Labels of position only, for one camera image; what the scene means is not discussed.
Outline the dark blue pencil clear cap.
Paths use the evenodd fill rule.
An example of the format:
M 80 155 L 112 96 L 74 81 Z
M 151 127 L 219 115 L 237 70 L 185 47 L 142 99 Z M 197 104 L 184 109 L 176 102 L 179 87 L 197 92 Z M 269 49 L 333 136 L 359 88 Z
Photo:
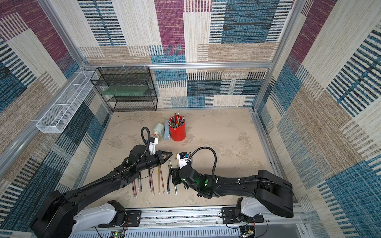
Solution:
M 171 194 L 171 173 L 170 173 L 170 164 L 168 164 L 168 172 L 167 172 L 167 194 Z

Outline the red striped pencil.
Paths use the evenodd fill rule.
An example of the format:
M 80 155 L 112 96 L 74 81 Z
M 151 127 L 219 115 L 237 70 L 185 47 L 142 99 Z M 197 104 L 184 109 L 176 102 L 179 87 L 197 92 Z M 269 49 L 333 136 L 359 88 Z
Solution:
M 137 190 L 136 180 L 133 181 L 133 186 L 134 186 L 134 198 L 137 198 L 138 197 L 138 190 Z

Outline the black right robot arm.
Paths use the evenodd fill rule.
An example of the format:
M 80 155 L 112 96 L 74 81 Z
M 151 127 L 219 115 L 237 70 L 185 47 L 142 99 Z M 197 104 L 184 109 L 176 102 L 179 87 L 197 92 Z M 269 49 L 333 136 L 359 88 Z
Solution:
M 266 170 L 257 175 L 227 178 L 197 172 L 190 165 L 170 169 L 172 183 L 193 189 L 197 196 L 211 199 L 228 195 L 255 198 L 268 211 L 280 217 L 292 218 L 293 185 Z

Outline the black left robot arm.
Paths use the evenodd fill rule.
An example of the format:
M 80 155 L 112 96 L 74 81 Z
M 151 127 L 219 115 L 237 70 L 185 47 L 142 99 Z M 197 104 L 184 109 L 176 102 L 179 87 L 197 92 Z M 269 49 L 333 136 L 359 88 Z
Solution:
M 150 154 L 144 145 L 136 145 L 121 165 L 106 176 L 81 188 L 48 194 L 30 224 L 38 238 L 68 238 L 97 225 L 123 227 L 127 213 L 122 204 L 111 200 L 96 208 L 88 205 L 105 195 L 126 187 L 139 173 L 166 163 L 172 152 L 158 150 Z

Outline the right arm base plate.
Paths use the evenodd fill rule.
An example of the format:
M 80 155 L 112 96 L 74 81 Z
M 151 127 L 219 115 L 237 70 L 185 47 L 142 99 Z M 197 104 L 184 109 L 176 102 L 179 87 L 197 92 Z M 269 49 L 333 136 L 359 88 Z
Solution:
M 223 220 L 224 224 L 233 223 L 263 223 L 265 220 L 262 214 L 244 215 L 240 209 L 235 207 L 222 207 L 218 217 Z

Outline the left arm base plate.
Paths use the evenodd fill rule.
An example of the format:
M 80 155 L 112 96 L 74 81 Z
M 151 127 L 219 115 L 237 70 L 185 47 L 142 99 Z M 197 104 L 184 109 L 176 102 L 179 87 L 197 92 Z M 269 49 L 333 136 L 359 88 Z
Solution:
M 124 215 L 124 228 L 135 228 L 140 226 L 142 210 L 126 210 Z

